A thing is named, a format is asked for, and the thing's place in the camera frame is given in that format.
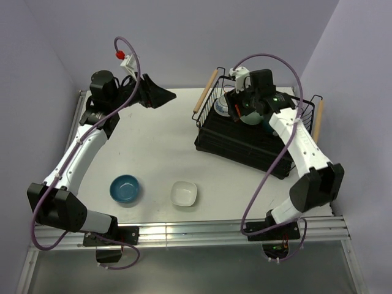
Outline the blue white patterned bowl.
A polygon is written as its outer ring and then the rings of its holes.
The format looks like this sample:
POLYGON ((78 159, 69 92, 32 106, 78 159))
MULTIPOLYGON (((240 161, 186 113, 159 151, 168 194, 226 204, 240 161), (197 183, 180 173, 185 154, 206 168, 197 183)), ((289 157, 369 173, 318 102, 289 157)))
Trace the blue white patterned bowl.
POLYGON ((228 113, 228 105, 227 102, 225 100, 225 96, 221 95, 220 97, 218 97, 215 102, 214 102, 214 110, 215 112, 223 117, 229 117, 229 113, 228 113))

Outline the pale green ceramic bowl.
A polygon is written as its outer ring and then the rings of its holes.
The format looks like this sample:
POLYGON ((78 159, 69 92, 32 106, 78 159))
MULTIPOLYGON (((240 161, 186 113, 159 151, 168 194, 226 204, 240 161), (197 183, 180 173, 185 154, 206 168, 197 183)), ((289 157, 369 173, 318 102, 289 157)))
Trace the pale green ceramic bowl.
POLYGON ((258 114, 256 111, 240 117, 240 120, 250 126, 255 126, 257 124, 260 124, 263 121, 264 117, 263 115, 258 114))

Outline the blue ceramic bowl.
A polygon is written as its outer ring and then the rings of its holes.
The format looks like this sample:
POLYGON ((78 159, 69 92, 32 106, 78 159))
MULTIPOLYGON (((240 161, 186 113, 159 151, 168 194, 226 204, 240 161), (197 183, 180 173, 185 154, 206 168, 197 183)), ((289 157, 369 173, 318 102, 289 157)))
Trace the blue ceramic bowl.
POLYGON ((118 203, 132 203, 140 194, 140 183, 132 175, 120 175, 110 184, 109 193, 118 203))

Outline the white square bowl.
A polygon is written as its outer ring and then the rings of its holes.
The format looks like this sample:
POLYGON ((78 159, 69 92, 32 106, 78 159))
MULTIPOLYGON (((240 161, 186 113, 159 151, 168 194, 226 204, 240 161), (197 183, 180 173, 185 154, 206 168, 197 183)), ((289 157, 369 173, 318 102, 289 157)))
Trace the white square bowl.
POLYGON ((192 206, 197 199, 197 186, 187 181, 177 181, 171 187, 170 201, 181 207, 192 206))

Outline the teal and white bowl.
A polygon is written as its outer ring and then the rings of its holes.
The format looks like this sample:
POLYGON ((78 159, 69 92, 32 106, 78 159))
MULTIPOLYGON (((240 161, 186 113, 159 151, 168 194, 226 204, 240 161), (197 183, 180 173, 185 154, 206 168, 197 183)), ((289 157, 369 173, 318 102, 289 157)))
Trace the teal and white bowl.
POLYGON ((267 134, 272 135, 274 137, 278 136, 277 132, 271 127, 271 125, 269 124, 269 122, 267 120, 264 119, 262 121, 262 126, 267 134))

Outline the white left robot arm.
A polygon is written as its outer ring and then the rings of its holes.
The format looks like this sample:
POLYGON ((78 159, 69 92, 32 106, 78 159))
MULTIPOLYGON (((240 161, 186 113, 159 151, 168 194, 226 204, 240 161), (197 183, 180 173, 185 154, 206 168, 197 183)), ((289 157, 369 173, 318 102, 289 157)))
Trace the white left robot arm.
POLYGON ((50 175, 28 187, 27 196, 34 225, 97 233, 104 244, 113 244, 119 237, 117 218, 87 209, 77 197, 80 184, 119 123, 122 108, 140 104, 156 109, 175 99, 176 94, 156 85, 146 73, 135 80, 126 76, 119 81, 108 70, 94 73, 89 88, 91 95, 74 140, 50 175))

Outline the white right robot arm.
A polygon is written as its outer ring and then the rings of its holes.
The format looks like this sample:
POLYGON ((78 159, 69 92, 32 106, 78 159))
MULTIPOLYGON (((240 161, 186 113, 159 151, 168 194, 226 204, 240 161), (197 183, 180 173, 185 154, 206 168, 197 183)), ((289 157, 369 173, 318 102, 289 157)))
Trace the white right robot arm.
POLYGON ((298 172, 288 198, 271 210, 272 219, 265 224, 266 234, 277 239, 287 229, 285 222, 335 201, 344 169, 322 153, 300 117, 300 103, 277 91, 271 70, 251 72, 239 67, 230 69, 229 76, 235 82, 224 96, 230 117, 237 121, 253 113, 262 116, 284 143, 283 152, 289 153, 298 172))

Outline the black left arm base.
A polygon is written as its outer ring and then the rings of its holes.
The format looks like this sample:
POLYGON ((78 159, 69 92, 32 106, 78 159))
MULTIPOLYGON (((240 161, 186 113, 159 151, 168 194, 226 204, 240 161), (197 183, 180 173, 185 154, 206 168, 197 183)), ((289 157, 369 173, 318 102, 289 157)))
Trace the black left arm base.
POLYGON ((122 226, 109 233, 85 233, 83 247, 96 248, 96 261, 99 266, 108 270, 124 270, 134 266, 140 259, 138 244, 140 227, 122 226), (129 265, 115 266, 123 257, 124 249, 128 247, 135 251, 135 260, 129 265))

